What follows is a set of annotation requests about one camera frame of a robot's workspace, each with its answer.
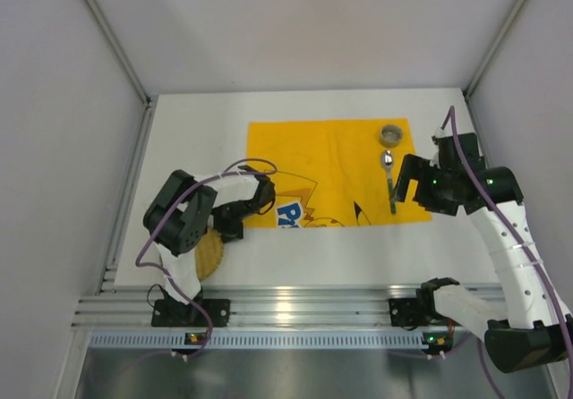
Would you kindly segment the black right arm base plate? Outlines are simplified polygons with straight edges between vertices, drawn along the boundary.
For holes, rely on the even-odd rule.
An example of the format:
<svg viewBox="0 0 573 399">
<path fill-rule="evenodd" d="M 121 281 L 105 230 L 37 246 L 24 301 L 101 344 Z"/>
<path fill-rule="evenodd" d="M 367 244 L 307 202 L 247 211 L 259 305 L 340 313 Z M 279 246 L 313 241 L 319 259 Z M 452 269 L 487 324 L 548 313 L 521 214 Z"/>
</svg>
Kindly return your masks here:
<svg viewBox="0 0 573 399">
<path fill-rule="evenodd" d="M 414 330 L 418 327 L 445 327 L 445 318 L 431 316 L 416 298 L 389 298 L 389 316 L 393 327 Z"/>
</svg>

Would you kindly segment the yellow cartoon placemat cloth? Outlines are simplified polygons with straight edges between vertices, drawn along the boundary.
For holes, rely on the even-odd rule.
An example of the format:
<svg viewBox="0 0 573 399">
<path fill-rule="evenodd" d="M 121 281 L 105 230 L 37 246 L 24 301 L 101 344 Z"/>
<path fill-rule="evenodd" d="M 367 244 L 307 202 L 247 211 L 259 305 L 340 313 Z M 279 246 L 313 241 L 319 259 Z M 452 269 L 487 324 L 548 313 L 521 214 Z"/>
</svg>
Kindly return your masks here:
<svg viewBox="0 0 573 399">
<path fill-rule="evenodd" d="M 431 214 L 411 199 L 389 207 L 386 172 L 379 141 L 386 124 L 404 133 L 389 149 L 394 157 L 393 182 L 404 155 L 415 153 L 413 135 L 405 118 L 321 120 L 251 123 L 246 155 L 261 169 L 261 160 L 278 170 L 273 206 L 248 218 L 250 228 L 312 228 L 395 225 L 429 222 Z"/>
</svg>

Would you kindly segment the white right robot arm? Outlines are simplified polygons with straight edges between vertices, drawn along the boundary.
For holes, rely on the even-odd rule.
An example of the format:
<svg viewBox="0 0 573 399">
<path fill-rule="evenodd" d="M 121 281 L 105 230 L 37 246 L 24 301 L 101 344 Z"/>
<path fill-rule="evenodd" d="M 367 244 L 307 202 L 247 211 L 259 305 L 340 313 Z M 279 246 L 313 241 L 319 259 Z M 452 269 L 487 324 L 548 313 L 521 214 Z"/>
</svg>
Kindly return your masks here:
<svg viewBox="0 0 573 399">
<path fill-rule="evenodd" d="M 413 201 L 425 210 L 446 216 L 464 210 L 491 257 L 507 309 L 496 310 L 443 277 L 417 288 L 423 316 L 431 323 L 449 318 L 470 331 L 503 373 L 566 360 L 572 312 L 543 283 L 543 260 L 515 175 L 504 166 L 487 167 L 473 133 L 433 142 L 433 159 L 404 156 L 392 199 L 405 201 L 409 184 L 416 182 Z"/>
</svg>

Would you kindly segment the spoon with green handle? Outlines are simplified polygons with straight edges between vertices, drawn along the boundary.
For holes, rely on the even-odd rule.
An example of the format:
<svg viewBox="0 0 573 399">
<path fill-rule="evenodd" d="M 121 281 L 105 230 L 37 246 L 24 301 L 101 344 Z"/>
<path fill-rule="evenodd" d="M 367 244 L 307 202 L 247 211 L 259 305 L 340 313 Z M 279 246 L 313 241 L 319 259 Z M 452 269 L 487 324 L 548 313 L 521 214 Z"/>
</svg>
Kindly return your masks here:
<svg viewBox="0 0 573 399">
<path fill-rule="evenodd" d="M 386 179 L 387 179 L 388 192 L 389 192 L 390 213 L 392 215 L 396 215 L 397 214 L 396 203 L 395 203 L 395 200 L 392 199 L 392 194 L 393 194 L 393 190 L 394 190 L 393 177 L 392 177 L 392 168 L 394 166 L 394 157 L 393 157 L 393 155 L 389 149 L 386 149 L 383 151 L 383 153 L 381 155 L 381 164 L 382 164 L 384 171 L 386 172 Z"/>
</svg>

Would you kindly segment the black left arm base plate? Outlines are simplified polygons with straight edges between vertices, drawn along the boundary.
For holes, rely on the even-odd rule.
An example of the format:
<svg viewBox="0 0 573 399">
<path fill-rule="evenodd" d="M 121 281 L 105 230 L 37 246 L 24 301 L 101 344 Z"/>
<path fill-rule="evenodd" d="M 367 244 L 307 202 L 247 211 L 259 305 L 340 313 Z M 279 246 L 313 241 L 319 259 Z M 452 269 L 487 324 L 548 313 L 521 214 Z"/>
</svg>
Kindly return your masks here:
<svg viewBox="0 0 573 399">
<path fill-rule="evenodd" d="M 226 327 L 230 318 L 230 300 L 202 299 L 200 306 L 211 319 L 213 327 Z M 167 296 L 153 304 L 150 324 L 153 327 L 207 327 L 207 318 L 189 303 Z"/>
</svg>

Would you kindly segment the round woven bamboo plate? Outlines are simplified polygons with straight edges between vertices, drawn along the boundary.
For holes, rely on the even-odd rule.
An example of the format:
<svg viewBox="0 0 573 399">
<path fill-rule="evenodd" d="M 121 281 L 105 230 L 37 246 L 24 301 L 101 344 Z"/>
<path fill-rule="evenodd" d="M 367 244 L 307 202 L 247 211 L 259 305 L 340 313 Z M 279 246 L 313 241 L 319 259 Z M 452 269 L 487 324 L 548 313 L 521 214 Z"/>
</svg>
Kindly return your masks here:
<svg viewBox="0 0 573 399">
<path fill-rule="evenodd" d="M 197 277 L 202 282 L 216 272 L 223 259 L 224 244 L 220 234 L 209 228 L 195 247 L 194 256 Z"/>
</svg>

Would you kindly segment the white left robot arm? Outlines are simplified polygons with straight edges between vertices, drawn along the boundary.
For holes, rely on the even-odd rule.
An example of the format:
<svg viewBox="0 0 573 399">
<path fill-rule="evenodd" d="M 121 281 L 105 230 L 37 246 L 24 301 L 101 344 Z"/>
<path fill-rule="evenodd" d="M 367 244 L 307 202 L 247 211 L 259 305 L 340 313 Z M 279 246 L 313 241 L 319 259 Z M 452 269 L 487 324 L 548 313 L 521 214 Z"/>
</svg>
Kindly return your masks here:
<svg viewBox="0 0 573 399">
<path fill-rule="evenodd" d="M 196 248 L 208 232 L 223 243 L 244 238 L 244 220 L 274 202 L 275 184 L 249 166 L 196 179 L 174 171 L 143 216 L 150 233 L 137 267 L 155 267 L 165 278 L 165 295 L 185 307 L 198 305 L 201 281 Z"/>
</svg>

